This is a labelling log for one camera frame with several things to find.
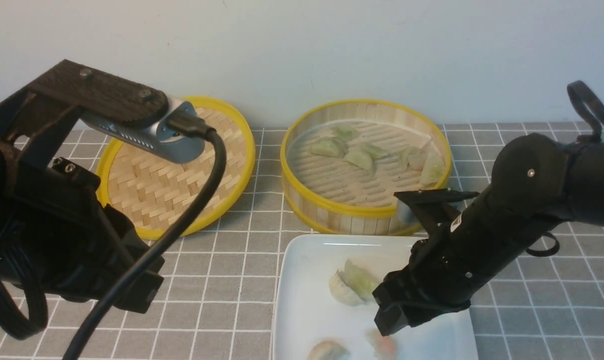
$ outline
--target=bamboo steamer basket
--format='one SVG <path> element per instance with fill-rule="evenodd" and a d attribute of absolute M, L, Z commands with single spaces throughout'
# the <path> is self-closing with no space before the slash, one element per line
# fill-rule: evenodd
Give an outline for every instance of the bamboo steamer basket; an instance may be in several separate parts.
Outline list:
<path fill-rule="evenodd" d="M 197 115 L 217 130 L 226 146 L 226 170 L 219 187 L 196 220 L 182 235 L 212 224 L 239 199 L 255 165 L 255 142 L 240 112 L 207 96 L 187 96 Z M 174 164 L 135 146 L 112 139 L 98 163 L 102 182 L 98 200 L 125 214 L 142 239 L 157 240 L 199 194 L 213 167 L 215 151 L 186 164 Z"/>
<path fill-rule="evenodd" d="M 368 142 L 390 153 L 375 160 L 375 174 L 309 152 L 311 143 L 331 137 L 338 123 L 359 132 L 347 142 L 350 150 Z M 423 186 L 420 171 L 399 168 L 397 154 L 409 145 L 439 153 L 444 174 L 438 182 Z M 393 193 L 445 187 L 451 159 L 444 134 L 414 110 L 372 99 L 332 102 L 305 113 L 286 132 L 280 153 L 283 192 L 295 215 L 321 233 L 409 235 L 420 224 L 400 221 Z"/>

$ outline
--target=black handle loop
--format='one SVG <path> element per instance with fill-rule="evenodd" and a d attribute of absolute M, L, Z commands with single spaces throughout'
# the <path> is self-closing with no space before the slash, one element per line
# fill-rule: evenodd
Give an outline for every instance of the black handle loop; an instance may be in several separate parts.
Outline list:
<path fill-rule="evenodd" d="M 590 126 L 592 134 L 578 137 L 578 141 L 601 142 L 604 126 L 604 104 L 582 80 L 566 86 L 575 112 Z"/>
<path fill-rule="evenodd" d="M 560 251 L 560 241 L 558 241 L 555 235 L 551 234 L 550 232 L 545 232 L 544 234 L 542 234 L 542 237 L 553 239 L 553 241 L 555 241 L 555 244 L 553 244 L 551 248 L 547 248 L 546 250 L 533 250 L 532 248 L 528 248 L 526 249 L 526 253 L 528 255 L 535 256 L 538 258 L 546 258 L 548 256 L 555 255 L 558 251 Z"/>

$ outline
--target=cable connector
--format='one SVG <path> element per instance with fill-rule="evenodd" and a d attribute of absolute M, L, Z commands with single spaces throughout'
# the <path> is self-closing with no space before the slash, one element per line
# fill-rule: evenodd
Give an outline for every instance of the cable connector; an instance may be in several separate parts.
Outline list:
<path fill-rule="evenodd" d="M 209 132 L 214 132 L 215 129 L 206 125 L 206 121 L 198 116 L 192 116 L 183 110 L 172 112 L 167 120 L 166 125 L 181 133 L 185 137 L 207 139 Z"/>

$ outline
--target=white plate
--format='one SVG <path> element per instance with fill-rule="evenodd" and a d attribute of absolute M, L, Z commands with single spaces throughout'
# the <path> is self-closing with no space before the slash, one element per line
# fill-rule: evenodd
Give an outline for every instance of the white plate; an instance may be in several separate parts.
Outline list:
<path fill-rule="evenodd" d="M 372 360 L 364 333 L 375 329 L 377 305 L 348 307 L 332 298 L 328 282 L 348 258 L 380 279 L 403 268 L 418 237 L 301 235 L 286 249 L 279 279 L 273 331 L 273 360 L 306 360 L 322 340 L 333 339 L 351 360 Z M 392 335 L 398 359 L 477 360 L 468 310 L 436 317 Z"/>

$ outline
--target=woven bamboo base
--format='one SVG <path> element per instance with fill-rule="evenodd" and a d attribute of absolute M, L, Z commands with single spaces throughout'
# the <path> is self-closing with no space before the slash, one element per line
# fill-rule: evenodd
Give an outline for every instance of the woven bamboo base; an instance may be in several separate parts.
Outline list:
<path fill-rule="evenodd" d="M 247 139 L 240 126 L 223 112 L 205 107 L 196 110 L 224 139 L 228 159 L 219 188 L 199 216 L 203 218 L 236 192 L 240 179 L 247 175 Z M 214 157 L 210 143 L 206 143 L 199 158 L 187 164 L 173 164 L 124 144 L 108 174 L 109 203 L 128 216 L 138 230 L 165 230 L 199 194 L 212 170 Z"/>

